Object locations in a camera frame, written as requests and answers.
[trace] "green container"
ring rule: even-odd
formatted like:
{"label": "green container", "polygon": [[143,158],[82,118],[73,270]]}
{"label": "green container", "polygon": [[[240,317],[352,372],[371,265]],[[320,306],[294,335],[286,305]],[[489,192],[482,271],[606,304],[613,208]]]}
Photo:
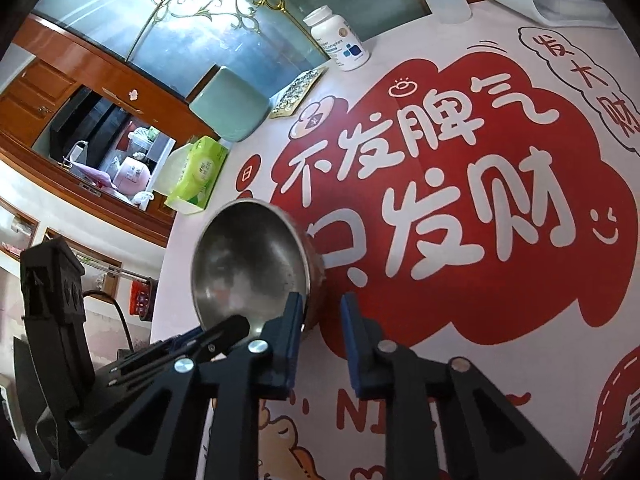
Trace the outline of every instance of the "green container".
{"label": "green container", "polygon": [[165,204],[185,215],[204,211],[229,150],[211,137],[202,137],[191,148],[182,174]]}

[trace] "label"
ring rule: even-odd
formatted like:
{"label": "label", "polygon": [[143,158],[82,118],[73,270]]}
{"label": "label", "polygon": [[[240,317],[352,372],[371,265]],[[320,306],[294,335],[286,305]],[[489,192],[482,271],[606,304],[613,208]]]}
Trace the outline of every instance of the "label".
{"label": "label", "polygon": [[340,68],[352,68],[366,55],[360,40],[344,20],[337,30],[326,31],[323,36],[318,43]]}

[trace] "black cable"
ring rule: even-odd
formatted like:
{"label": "black cable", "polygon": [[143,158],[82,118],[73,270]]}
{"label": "black cable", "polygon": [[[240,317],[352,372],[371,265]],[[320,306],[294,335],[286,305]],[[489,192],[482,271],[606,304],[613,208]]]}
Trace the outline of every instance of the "black cable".
{"label": "black cable", "polygon": [[133,352],[134,349],[133,349],[133,343],[131,341],[131,334],[129,333],[129,327],[127,326],[127,322],[124,321],[124,314],[122,313],[122,309],[120,308],[120,305],[118,304],[116,299],[111,294],[107,294],[103,290],[86,290],[82,293],[82,297],[86,298],[87,296],[101,296],[111,301],[111,303],[113,303],[113,306],[116,307],[116,310],[118,311],[118,315],[120,316],[120,321],[122,322],[122,327],[124,329],[124,335],[127,336],[127,343],[129,344],[129,350]]}

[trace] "metal bowl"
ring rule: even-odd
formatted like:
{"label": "metal bowl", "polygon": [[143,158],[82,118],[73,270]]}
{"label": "metal bowl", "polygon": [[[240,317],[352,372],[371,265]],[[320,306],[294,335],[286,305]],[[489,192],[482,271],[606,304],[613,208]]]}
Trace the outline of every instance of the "metal bowl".
{"label": "metal bowl", "polygon": [[318,321],[322,260],[309,236],[281,209],[252,198],[225,205],[196,245],[191,292],[204,329],[232,314],[249,320],[249,338],[280,316],[290,292],[305,300],[305,331]]}

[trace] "silver screw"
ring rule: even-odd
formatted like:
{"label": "silver screw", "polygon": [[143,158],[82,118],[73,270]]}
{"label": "silver screw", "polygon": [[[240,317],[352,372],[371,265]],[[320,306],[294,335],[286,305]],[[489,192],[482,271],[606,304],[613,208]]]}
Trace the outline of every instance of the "silver screw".
{"label": "silver screw", "polygon": [[456,357],[451,361],[451,368],[457,372],[464,373],[471,370],[471,363],[463,357]]}
{"label": "silver screw", "polygon": [[383,339],[378,343],[378,350],[385,354],[392,354],[398,349],[398,344],[391,339]]}
{"label": "silver screw", "polygon": [[267,351],[269,348],[269,343],[264,341],[263,339],[256,339],[255,341],[251,341],[249,343],[249,352],[252,354],[261,354],[262,352]]}
{"label": "silver screw", "polygon": [[193,370],[193,361],[188,357],[183,357],[182,359],[178,359],[174,363],[174,370],[179,374],[185,374],[187,372],[191,372],[191,370]]}

